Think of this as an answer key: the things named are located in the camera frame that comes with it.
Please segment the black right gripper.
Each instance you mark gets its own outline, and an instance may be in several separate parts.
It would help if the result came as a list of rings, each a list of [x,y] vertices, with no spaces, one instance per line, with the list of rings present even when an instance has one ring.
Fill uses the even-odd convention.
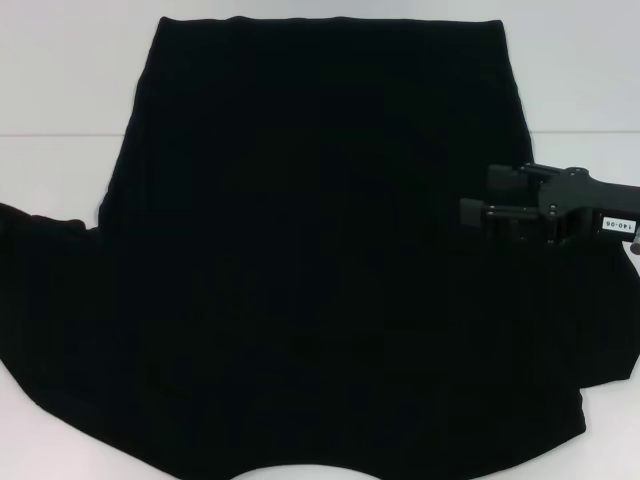
[[[539,182],[538,210],[532,207],[459,202],[463,226],[481,228],[494,221],[544,224],[545,243],[560,246],[575,239],[639,244],[639,189],[596,180],[584,168],[519,168],[490,165],[488,189],[529,189]]]

